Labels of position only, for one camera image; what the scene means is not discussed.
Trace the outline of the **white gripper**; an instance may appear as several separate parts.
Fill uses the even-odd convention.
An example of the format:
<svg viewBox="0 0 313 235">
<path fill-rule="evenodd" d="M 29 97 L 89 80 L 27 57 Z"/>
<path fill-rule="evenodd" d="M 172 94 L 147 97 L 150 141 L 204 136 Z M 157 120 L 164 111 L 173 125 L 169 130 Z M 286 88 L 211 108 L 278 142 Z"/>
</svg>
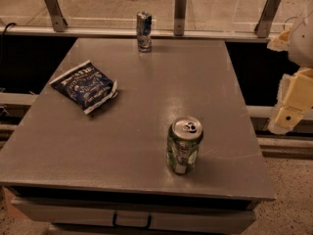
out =
<svg viewBox="0 0 313 235">
<path fill-rule="evenodd" d="M 283 52 L 301 67 L 293 75 L 284 74 L 278 89 L 277 104 L 269 117 L 268 130 L 284 135 L 292 131 L 313 108 L 313 2 L 295 20 L 291 30 L 285 29 L 267 44 L 267 48 Z"/>
</svg>

